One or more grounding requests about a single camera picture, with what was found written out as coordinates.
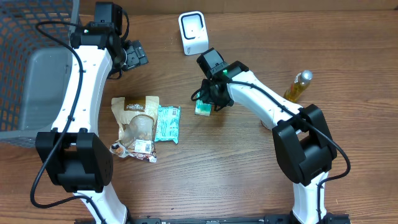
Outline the teal Kleenex tissue pack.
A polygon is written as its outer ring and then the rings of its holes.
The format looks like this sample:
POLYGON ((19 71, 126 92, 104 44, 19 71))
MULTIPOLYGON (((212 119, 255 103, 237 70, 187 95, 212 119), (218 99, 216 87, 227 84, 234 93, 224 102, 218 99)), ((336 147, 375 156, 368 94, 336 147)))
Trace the teal Kleenex tissue pack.
POLYGON ((196 100, 195 114, 200 116, 210 116, 212 105, 204 103, 202 100, 196 100))

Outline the teal snack bar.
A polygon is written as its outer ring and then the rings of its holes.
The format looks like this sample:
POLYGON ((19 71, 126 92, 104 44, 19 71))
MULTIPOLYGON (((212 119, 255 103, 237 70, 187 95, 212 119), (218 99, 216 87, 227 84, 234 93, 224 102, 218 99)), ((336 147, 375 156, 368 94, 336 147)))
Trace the teal snack bar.
POLYGON ((173 141, 175 144, 179 142, 180 129, 180 107, 176 106, 159 106, 157 126, 155 132, 155 142, 173 141))

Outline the green lidded jar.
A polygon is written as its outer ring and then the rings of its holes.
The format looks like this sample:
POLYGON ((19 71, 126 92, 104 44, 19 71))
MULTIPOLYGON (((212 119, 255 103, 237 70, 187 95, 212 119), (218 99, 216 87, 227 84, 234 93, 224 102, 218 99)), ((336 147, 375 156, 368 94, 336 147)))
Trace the green lidded jar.
POLYGON ((274 127, 273 122, 261 121, 261 123, 262 123, 262 125, 263 125, 265 128, 267 128, 267 129, 269 129, 269 130, 271 130, 271 129, 274 127))

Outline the brown snack packet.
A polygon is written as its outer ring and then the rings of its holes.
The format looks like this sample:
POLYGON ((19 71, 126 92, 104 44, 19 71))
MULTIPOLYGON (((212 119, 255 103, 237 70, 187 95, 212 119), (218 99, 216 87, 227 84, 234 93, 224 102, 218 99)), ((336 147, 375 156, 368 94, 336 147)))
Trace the brown snack packet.
POLYGON ((119 125, 118 140, 109 150, 121 157, 133 157, 155 163, 157 155, 154 133, 157 124, 159 97, 117 97, 111 100, 111 110, 119 125))

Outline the yellow liquid bottle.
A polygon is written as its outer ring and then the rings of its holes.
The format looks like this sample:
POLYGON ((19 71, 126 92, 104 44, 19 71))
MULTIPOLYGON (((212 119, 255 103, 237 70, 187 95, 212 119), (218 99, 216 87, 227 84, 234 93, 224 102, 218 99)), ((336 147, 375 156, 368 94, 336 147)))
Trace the yellow liquid bottle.
POLYGON ((304 70, 298 73, 294 79, 294 82, 285 91, 284 98, 293 103, 296 103, 301 94, 309 87, 313 73, 310 70, 304 70))

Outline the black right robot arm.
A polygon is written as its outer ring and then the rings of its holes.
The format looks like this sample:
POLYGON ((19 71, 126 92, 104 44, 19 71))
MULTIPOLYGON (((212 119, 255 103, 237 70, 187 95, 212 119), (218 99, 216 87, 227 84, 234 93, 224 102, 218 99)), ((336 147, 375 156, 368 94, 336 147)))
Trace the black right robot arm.
POLYGON ((217 111, 239 103, 272 131, 277 163, 293 183, 291 223, 330 223, 324 187, 337 150, 320 108, 284 99, 243 63, 228 64, 214 48, 203 52, 197 64, 206 78, 193 101, 212 104, 217 111))

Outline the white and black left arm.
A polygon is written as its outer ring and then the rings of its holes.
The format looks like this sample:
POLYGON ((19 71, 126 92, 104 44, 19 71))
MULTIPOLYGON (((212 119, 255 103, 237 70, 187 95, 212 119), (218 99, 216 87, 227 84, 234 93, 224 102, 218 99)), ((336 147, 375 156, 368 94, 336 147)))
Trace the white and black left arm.
POLYGON ((113 157, 98 136, 98 115, 107 79, 147 63, 141 43, 129 41, 127 12, 113 2, 97 2, 93 21, 74 24, 69 43, 72 69, 61 109, 50 131, 39 132, 35 148, 41 174, 81 200, 93 223, 132 223, 112 186, 113 157))

